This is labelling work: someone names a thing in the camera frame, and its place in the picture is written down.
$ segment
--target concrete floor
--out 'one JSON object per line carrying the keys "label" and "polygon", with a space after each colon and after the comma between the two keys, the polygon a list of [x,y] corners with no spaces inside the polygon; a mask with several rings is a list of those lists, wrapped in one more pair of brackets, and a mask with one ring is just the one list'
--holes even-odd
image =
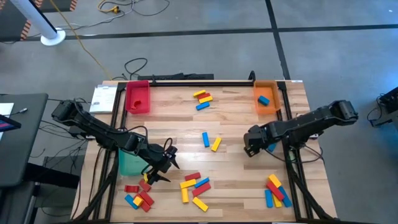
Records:
{"label": "concrete floor", "polygon": [[[200,29],[270,28],[262,0],[170,0],[170,7],[153,17],[128,14],[79,34],[122,34]],[[398,3],[367,0],[272,0],[278,27],[360,26],[398,23]],[[162,9],[162,0],[145,0],[140,12]],[[96,2],[78,1],[65,15],[77,24],[107,18]],[[57,13],[45,14],[55,25]],[[29,35],[37,30],[32,27]],[[398,86],[397,29],[280,33],[291,79],[303,80],[314,110],[333,100],[350,100],[360,115],[352,126],[333,127],[320,138],[326,171],[339,218],[347,221],[395,223],[398,220],[398,133],[390,125],[372,128],[367,113],[375,99]],[[91,39],[83,41],[114,76],[126,61],[146,57],[143,75],[178,72],[214,73],[216,79],[283,79],[272,33],[189,35]],[[131,70],[140,64],[132,65]],[[40,42],[0,44],[0,93],[46,92],[51,98],[91,99],[94,86],[106,79],[102,70],[75,40],[56,47]],[[47,104],[44,119],[56,103]],[[73,140],[39,133],[31,162],[41,164]],[[54,210],[64,214],[64,210]],[[37,223],[55,220],[40,213]]]}

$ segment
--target wooden table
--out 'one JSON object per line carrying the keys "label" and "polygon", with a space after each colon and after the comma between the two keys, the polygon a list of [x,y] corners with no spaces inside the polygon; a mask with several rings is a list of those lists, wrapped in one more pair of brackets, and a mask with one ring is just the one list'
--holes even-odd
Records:
{"label": "wooden table", "polygon": [[[105,84],[117,82],[105,81]],[[302,82],[286,81],[287,93],[292,115],[306,113],[310,110],[304,84]],[[210,107],[197,111],[198,101],[192,94],[206,89],[213,96]],[[282,95],[282,114],[285,117]],[[120,125],[123,103],[120,103],[116,127]],[[110,114],[96,115],[96,118],[110,123]],[[149,131],[149,142],[163,145],[168,137],[173,138],[178,148],[177,162],[180,170],[171,167],[164,176],[172,182],[157,182],[152,186],[149,195],[155,200],[152,209],[145,213],[142,209],[134,210],[126,203],[124,186],[137,185],[141,176],[118,177],[112,222],[272,222],[295,221],[294,210],[290,208],[266,208],[265,182],[267,176],[275,174],[291,198],[289,181],[285,164],[265,152],[249,158],[243,151],[243,134],[255,124],[265,124],[277,119],[275,114],[259,116],[254,108],[253,92],[250,86],[239,87],[152,87],[151,112],[148,115],[127,115],[126,127],[144,125]],[[216,137],[222,142],[217,152],[205,148],[202,132],[209,135],[210,144]],[[310,147],[319,151],[318,141],[309,140]],[[88,204],[93,168],[99,147],[96,142],[90,142],[81,172],[81,199],[76,214]],[[274,154],[283,157],[282,144],[278,143]],[[96,192],[100,179],[101,165],[104,153],[101,153],[96,166]],[[301,150],[302,160],[315,158],[305,149]],[[309,191],[318,203],[331,216],[336,216],[333,199],[329,188],[325,167],[322,160],[303,165]],[[180,182],[184,176],[201,172],[203,178],[209,177],[211,189],[199,196],[208,206],[207,212],[200,210],[192,202],[183,204],[180,192]],[[297,189],[301,214],[305,217],[302,195]],[[101,204],[103,217],[107,193]]]}

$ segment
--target orange container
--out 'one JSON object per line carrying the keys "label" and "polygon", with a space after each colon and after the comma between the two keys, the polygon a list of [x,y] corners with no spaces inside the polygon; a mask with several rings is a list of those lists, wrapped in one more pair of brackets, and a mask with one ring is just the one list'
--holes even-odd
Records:
{"label": "orange container", "polygon": [[[269,100],[267,106],[258,102],[260,96],[265,96]],[[274,114],[280,109],[278,85],[275,81],[254,82],[254,104],[258,114]]]}

